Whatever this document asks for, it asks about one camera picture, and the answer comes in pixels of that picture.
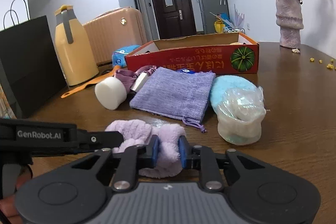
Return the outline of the person's left hand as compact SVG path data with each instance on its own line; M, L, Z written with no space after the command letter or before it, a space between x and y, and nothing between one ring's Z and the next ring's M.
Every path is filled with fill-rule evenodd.
M32 178L33 173L29 165L1 166L1 223L23 223L15 207L15 195L17 190Z

